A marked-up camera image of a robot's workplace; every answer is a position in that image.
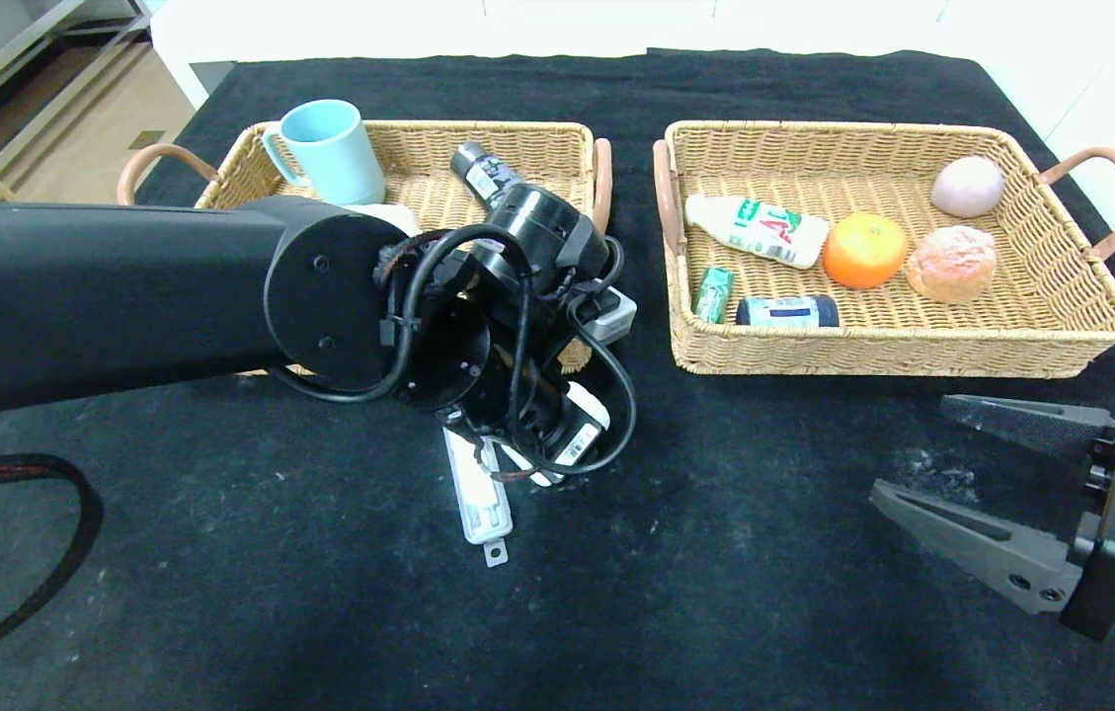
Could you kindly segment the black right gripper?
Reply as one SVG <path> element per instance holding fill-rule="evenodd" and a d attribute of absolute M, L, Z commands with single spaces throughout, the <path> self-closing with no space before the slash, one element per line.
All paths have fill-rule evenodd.
<path fill-rule="evenodd" d="M 1107 410 L 990 396 L 942 396 L 939 413 L 1007 442 L 1088 464 L 1082 486 L 1107 495 L 1076 532 L 1082 566 L 1049 532 L 964 509 L 896 483 L 878 480 L 870 503 L 922 544 L 1030 615 L 1055 615 L 1094 642 L 1115 627 L 1115 419 Z"/>

